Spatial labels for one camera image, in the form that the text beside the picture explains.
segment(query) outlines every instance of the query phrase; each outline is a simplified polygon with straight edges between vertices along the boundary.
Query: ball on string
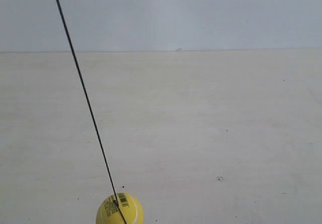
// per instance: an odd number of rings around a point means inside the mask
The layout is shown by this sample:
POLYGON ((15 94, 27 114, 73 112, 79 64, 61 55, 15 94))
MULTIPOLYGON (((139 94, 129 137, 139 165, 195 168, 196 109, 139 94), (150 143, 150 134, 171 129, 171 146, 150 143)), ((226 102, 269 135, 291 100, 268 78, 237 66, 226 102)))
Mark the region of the ball on string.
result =
MULTIPOLYGON (((128 193, 117 193, 119 208, 127 224, 143 224, 144 213, 137 198, 128 193)), ((124 220, 111 195, 101 204, 96 215, 96 224, 124 224, 124 220)))

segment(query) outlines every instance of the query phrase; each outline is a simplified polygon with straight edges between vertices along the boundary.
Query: barcode sticker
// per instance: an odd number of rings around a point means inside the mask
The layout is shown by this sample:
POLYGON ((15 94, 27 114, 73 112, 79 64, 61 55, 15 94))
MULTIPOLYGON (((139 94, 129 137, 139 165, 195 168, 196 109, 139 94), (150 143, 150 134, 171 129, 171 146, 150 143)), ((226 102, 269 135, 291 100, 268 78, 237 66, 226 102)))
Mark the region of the barcode sticker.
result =
POLYGON ((129 206, 129 202, 127 201, 127 198, 124 193, 118 193, 118 196, 123 207, 129 206))

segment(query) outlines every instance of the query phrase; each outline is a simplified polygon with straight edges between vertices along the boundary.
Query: black string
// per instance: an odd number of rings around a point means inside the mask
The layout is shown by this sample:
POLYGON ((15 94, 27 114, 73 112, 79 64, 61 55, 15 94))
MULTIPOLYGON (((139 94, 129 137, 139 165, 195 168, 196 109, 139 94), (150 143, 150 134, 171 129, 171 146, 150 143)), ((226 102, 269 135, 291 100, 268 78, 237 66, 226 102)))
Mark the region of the black string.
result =
POLYGON ((96 135, 97 135, 97 138, 99 140, 99 143, 100 143, 100 146, 101 146, 101 150, 102 150, 102 154, 103 154, 103 158, 104 158, 105 165, 106 165, 106 168, 107 168, 107 172, 108 172, 109 177, 110 177, 111 185, 112 185, 113 192, 114 192, 114 195, 115 195, 115 200, 113 202, 117 206, 117 208, 118 208, 118 210, 119 210, 119 212, 120 212, 120 214, 121 214, 121 216, 122 216, 122 218, 123 218, 123 220, 124 220, 124 222, 126 224, 126 220, 125 220, 124 215, 121 212, 121 209, 120 209, 120 206, 119 206, 119 202, 118 202, 117 195, 116 195, 116 191, 115 191, 115 187, 114 187, 114 184, 113 184, 113 180, 112 180, 110 168, 109 168, 109 165, 108 165, 107 160, 106 160, 106 156, 105 156, 104 148, 103 148, 103 145, 102 145, 101 137, 100 137, 100 134, 99 134, 99 130, 97 128, 96 121, 95 121, 95 117, 94 117, 94 114, 93 114, 93 111, 92 111, 92 107, 91 107, 91 104, 90 104, 90 100, 89 100, 89 97, 87 95, 87 91, 86 91, 86 87, 85 87, 85 84, 84 84, 84 80, 83 80, 83 76, 82 76, 82 73, 81 73, 81 69, 79 68, 79 64, 78 64, 78 61, 77 61, 77 58, 76 58, 76 54, 75 54, 75 51, 74 51, 74 47, 73 47, 72 42, 71 42, 71 38, 70 38, 70 35, 69 35, 69 31, 68 31, 68 28, 67 28, 67 24, 66 24, 66 21, 65 21, 65 17, 64 17, 64 14, 62 12, 62 9, 61 9, 59 0, 56 0, 56 3, 57 3, 57 6, 58 6, 58 9, 59 9, 59 13, 60 13, 60 17, 61 17, 62 23, 64 25, 64 29, 65 29, 65 33, 66 33, 66 36, 67 36, 67 39, 68 39, 68 42, 69 42, 69 46, 70 46, 70 49, 71 49, 71 53, 72 53, 72 56, 73 56, 74 61, 75 61, 75 65, 76 65, 76 68, 77 68, 77 71, 78 71, 78 75, 79 75, 79 78, 80 78, 80 82, 82 83, 82 87, 83 87, 83 90, 84 90, 84 93, 85 93, 86 101, 87 101, 87 104, 88 104, 89 109, 90 109, 90 113, 91 113, 91 116, 92 116, 93 124, 94 124, 95 131, 96 131, 96 135))

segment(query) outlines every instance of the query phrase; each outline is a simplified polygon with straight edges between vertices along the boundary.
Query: wall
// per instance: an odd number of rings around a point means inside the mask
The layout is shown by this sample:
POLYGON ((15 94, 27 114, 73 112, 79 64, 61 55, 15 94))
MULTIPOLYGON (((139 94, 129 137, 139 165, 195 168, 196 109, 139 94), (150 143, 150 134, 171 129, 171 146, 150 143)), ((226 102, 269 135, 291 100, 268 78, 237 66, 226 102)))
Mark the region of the wall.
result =
MULTIPOLYGON (((322 0, 61 0, 76 50, 322 47, 322 0)), ((0 0, 0 51, 69 50, 54 0, 0 0)))

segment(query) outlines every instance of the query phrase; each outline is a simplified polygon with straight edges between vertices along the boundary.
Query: yellow tennis ball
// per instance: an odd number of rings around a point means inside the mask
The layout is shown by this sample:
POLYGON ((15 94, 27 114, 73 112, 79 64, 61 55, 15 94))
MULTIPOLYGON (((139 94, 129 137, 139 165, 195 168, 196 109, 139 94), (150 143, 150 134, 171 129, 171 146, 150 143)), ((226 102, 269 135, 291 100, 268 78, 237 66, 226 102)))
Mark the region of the yellow tennis ball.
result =
MULTIPOLYGON (((143 224, 144 213, 138 199, 128 193, 117 193, 117 199, 127 224, 143 224)), ((124 224, 115 203, 115 195, 111 195, 101 204, 97 211, 96 224, 124 224)))

